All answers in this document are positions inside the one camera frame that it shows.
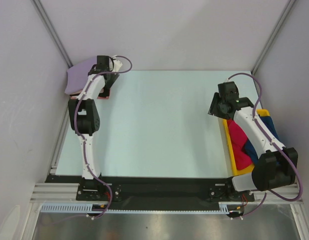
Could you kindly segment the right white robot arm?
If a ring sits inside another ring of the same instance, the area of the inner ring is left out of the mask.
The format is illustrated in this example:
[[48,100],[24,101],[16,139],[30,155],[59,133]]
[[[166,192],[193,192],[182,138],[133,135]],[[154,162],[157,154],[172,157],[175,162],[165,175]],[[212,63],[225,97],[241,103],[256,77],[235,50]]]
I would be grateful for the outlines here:
[[252,143],[258,157],[252,172],[232,177],[232,184],[225,188],[229,200],[238,200],[244,191],[269,191],[295,182],[297,151],[293,147],[287,148],[270,132],[249,98],[239,96],[233,81],[218,85],[208,114],[235,122]]

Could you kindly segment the purple t shirt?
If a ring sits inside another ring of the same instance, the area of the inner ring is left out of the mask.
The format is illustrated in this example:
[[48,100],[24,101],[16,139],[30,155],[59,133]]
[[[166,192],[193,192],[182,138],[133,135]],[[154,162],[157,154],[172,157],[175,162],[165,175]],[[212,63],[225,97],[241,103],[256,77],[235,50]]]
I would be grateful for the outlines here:
[[88,73],[97,63],[97,57],[90,57],[67,70],[67,85],[65,94],[73,95],[81,92],[88,81]]

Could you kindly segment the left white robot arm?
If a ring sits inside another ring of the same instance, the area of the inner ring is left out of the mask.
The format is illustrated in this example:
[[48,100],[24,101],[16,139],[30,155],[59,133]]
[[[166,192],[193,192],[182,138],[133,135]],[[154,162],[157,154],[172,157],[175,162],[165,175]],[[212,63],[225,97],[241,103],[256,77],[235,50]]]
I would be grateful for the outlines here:
[[93,180],[101,176],[97,163],[95,140],[100,128],[96,100],[108,99],[118,79],[122,63],[116,56],[91,57],[67,70],[65,93],[70,96],[70,126],[78,136],[82,152],[82,177]]

